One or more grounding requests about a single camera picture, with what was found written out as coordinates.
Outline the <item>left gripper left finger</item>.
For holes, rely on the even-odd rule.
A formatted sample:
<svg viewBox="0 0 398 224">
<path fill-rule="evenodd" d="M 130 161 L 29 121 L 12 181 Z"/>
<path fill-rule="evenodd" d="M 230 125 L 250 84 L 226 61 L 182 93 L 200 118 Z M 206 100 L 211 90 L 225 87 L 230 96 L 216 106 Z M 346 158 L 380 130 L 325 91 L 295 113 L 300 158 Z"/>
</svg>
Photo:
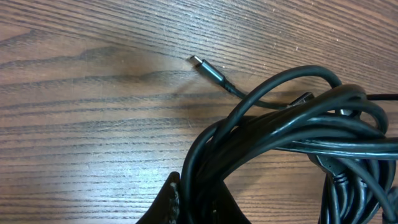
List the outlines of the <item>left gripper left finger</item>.
<svg viewBox="0 0 398 224">
<path fill-rule="evenodd" d="M 148 211 L 137 224 L 177 224 L 180 215 L 180 174 L 171 172 Z"/>
</svg>

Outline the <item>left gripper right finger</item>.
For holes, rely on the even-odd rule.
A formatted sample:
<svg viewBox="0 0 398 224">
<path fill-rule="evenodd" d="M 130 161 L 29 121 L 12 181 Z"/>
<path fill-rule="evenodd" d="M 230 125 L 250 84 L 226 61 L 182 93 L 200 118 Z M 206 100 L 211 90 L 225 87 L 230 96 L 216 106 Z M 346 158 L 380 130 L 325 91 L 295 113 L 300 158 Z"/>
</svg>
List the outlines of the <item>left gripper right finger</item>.
<svg viewBox="0 0 398 224">
<path fill-rule="evenodd" d="M 251 224 L 224 182 L 217 188 L 213 201 L 213 224 Z"/>
</svg>

